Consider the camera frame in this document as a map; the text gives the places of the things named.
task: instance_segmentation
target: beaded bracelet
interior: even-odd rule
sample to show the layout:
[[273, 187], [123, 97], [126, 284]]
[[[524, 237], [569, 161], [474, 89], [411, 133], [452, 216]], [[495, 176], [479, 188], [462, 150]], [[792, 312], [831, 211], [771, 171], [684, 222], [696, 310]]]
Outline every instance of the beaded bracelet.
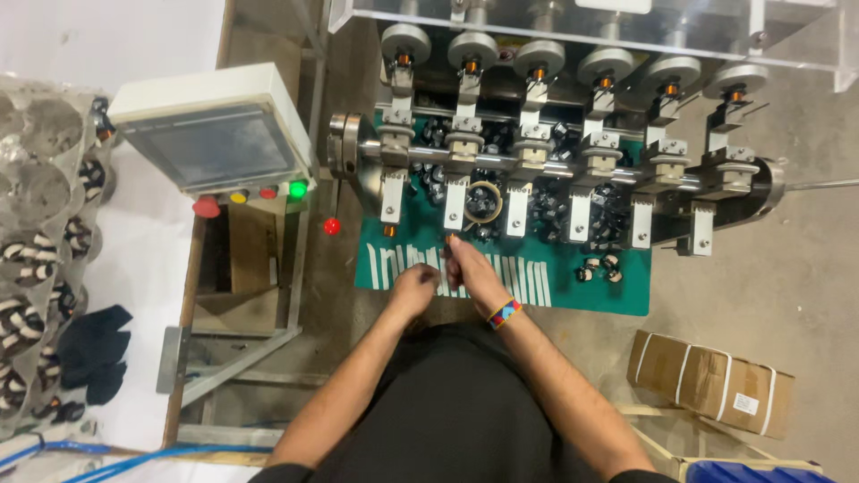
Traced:
[[522, 305], [516, 301], [514, 298], [510, 298], [500, 309], [496, 310], [492, 315], [490, 315], [489, 319], [486, 319], [489, 322], [489, 325], [492, 326], [493, 329], [498, 330], [499, 327], [504, 325], [513, 314], [519, 312], [522, 308]]

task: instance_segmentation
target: blue bin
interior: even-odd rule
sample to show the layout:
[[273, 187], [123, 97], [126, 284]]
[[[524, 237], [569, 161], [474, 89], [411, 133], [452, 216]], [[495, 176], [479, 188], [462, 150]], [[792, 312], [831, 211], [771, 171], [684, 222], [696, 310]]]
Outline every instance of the blue bin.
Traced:
[[696, 462], [686, 473], [689, 483], [835, 483], [813, 471], [776, 468], [754, 470], [740, 463]]

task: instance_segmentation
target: black shirt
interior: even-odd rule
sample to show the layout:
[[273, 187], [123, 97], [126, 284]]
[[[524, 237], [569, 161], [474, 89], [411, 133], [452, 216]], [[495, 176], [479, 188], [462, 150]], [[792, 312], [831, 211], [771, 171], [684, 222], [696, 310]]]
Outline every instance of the black shirt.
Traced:
[[[488, 327], [446, 324], [403, 338], [354, 430], [317, 471], [265, 468], [251, 483], [600, 481], [554, 431]], [[630, 471], [612, 483], [666, 483]]]

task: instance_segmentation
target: red button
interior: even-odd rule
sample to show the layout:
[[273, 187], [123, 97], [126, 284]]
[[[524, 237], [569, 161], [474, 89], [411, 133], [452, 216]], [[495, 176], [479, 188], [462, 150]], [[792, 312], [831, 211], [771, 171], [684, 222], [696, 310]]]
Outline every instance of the red button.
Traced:
[[277, 186], [260, 189], [259, 190], [259, 197], [262, 199], [277, 198]]
[[221, 208], [217, 205], [217, 199], [210, 194], [205, 194], [197, 199], [192, 208], [195, 213], [203, 218], [215, 218], [221, 214]]
[[336, 235], [337, 233], [340, 233], [340, 222], [337, 218], [328, 218], [325, 220], [325, 223], [322, 224], [322, 230], [328, 235]]

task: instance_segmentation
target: concrete floor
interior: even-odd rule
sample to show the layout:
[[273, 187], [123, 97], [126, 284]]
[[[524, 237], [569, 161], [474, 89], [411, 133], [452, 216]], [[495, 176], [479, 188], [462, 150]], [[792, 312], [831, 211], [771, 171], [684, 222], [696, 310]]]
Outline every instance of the concrete floor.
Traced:
[[[377, 39], [350, 24], [333, 42], [333, 52], [352, 59], [367, 48], [366, 42]], [[778, 48], [805, 48], [802, 42]], [[326, 112], [368, 112], [378, 68], [354, 60], [335, 65]], [[772, 73], [770, 85], [756, 95], [772, 105], [732, 135], [732, 144], [746, 142], [761, 156], [785, 157], [788, 181], [859, 178], [859, 165], [848, 161], [859, 150], [859, 88], [834, 95], [831, 74]], [[374, 90], [332, 94], [332, 86], [358, 83], [369, 83]], [[714, 105], [695, 101], [683, 115], [701, 122], [677, 123], [682, 125], [672, 126], [672, 136], [687, 138], [691, 151], [700, 152], [704, 115]], [[328, 189], [323, 186], [320, 199], [327, 200]], [[719, 232], [710, 258], [681, 258], [672, 250], [655, 249], [647, 317], [534, 307], [527, 312], [616, 402], [641, 396], [625, 379], [638, 328], [713, 346], [795, 375], [787, 439], [741, 436], [778, 456], [819, 462], [834, 480], [857, 480], [850, 471], [859, 449], [859, 412], [850, 410], [859, 400], [859, 378], [852, 376], [859, 369], [857, 201], [859, 188], [789, 193], [765, 220]], [[330, 373], [384, 305], [385, 293], [352, 287], [360, 229], [354, 194], [346, 188], [340, 198], [338, 218], [345, 223], [338, 236], [322, 235], [326, 216], [317, 214], [311, 225], [301, 316], [305, 332], [256, 369]], [[433, 302], [428, 313], [434, 321], [473, 316], [469, 301], [449, 298]], [[219, 358], [231, 357], [225, 347]], [[308, 395], [307, 390], [285, 394], [281, 388], [227, 386], [219, 391], [218, 407], [242, 410], [218, 411], [216, 422], [288, 419]]]

